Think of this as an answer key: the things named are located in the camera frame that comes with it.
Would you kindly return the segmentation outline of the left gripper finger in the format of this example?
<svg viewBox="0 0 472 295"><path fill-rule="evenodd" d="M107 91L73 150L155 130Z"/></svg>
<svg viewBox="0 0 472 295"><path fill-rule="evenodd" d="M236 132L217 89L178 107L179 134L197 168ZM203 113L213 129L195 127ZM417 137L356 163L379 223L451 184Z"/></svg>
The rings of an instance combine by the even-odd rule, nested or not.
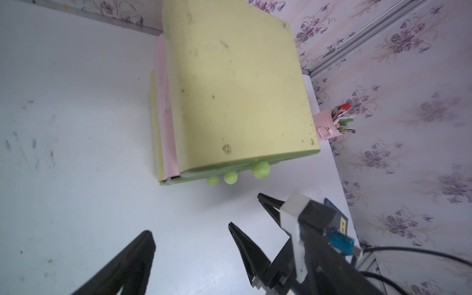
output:
<svg viewBox="0 0 472 295"><path fill-rule="evenodd" d="M155 251L152 232L143 231L74 294L144 295Z"/></svg>

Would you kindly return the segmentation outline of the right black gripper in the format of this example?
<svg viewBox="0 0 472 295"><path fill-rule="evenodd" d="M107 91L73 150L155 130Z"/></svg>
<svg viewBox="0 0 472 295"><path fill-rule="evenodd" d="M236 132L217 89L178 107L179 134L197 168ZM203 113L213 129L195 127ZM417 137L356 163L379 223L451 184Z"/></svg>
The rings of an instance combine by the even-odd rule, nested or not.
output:
<svg viewBox="0 0 472 295"><path fill-rule="evenodd" d="M259 203L280 226L280 209L284 201L263 193ZM267 295L301 295L304 287L296 280L296 266L292 239L289 238L273 261L233 222L228 225L242 257L248 279L253 288L264 290Z"/></svg>

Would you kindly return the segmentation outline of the green bottom drawer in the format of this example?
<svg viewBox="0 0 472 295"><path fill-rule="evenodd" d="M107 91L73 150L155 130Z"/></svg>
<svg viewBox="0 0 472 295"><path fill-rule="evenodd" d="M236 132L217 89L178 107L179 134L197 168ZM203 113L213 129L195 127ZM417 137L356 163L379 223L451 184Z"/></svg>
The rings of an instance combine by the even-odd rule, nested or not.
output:
<svg viewBox="0 0 472 295"><path fill-rule="evenodd" d="M181 183L186 183L190 181L197 181L197 180L202 180L206 179L207 183L210 186L216 186L220 179L219 176L213 176L213 177L190 177L190 178L183 178L183 177L173 177L173 178L167 178L165 180L162 180L159 182L160 185L174 185L174 184L181 184Z"/></svg>

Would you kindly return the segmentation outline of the green drawer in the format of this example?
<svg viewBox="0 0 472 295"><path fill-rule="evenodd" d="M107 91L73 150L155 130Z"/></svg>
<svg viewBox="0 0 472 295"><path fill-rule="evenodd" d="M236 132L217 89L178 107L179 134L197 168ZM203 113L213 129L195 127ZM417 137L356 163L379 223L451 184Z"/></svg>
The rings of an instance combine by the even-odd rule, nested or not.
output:
<svg viewBox="0 0 472 295"><path fill-rule="evenodd" d="M174 184L181 184L181 183L186 183L190 181L197 181L197 180L202 180L206 179L207 183L210 186L216 186L220 179L219 176L213 176L213 177L190 177L190 178L183 178L183 177L173 177L173 178L167 178L165 180L162 180L159 182L160 185L174 185Z"/></svg>
<svg viewBox="0 0 472 295"><path fill-rule="evenodd" d="M213 177L213 176L219 176L219 179L220 177L222 177L223 181L226 183L226 184L235 184L237 181L238 181L238 173L237 172L227 172L227 173L223 173L222 175L217 175L217 174L214 174L214 173L210 173L209 175L196 175L196 176L192 176L192 177Z"/></svg>
<svg viewBox="0 0 472 295"><path fill-rule="evenodd" d="M318 154L320 151L321 149L317 148L310 149L307 151L298 151L286 154L274 154L269 156L253 157L249 159L216 163L181 172L179 177L185 179L207 178L215 175L222 175L230 172L239 172L248 169L256 171L257 176L267 176L270 170L269 167L271 165L274 165L275 163L311 156L314 154Z"/></svg>

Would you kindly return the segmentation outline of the green top drawer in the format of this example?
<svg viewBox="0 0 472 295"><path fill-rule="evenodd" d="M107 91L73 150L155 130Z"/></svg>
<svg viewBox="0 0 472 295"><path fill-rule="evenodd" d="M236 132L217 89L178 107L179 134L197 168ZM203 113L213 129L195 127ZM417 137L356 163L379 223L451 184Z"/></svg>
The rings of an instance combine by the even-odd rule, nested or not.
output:
<svg viewBox="0 0 472 295"><path fill-rule="evenodd" d="M314 154L318 154L320 151L321 149L317 148L310 149L307 151L298 151L286 154L274 154L269 156L253 157L249 159L216 163L181 172L179 177L185 179L207 178L215 175L222 175L230 172L239 172L248 169L256 171L257 176L267 176L270 170L269 167L271 165L274 165L275 163L311 156Z"/></svg>

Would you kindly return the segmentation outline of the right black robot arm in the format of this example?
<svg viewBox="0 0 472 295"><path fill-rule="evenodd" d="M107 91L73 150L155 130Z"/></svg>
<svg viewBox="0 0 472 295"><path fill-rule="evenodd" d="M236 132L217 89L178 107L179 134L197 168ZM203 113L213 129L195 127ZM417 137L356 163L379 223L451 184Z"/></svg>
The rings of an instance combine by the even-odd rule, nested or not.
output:
<svg viewBox="0 0 472 295"><path fill-rule="evenodd" d="M359 271L358 258L377 251L415 252L407 247L355 246L341 226L342 216L335 206L320 204L294 193L282 201L258 194L259 203L284 230L288 241L273 261L234 223L228 225L252 287L268 295L379 295L381 290L369 279L375 279L399 294L405 294L396 283L382 275Z"/></svg>

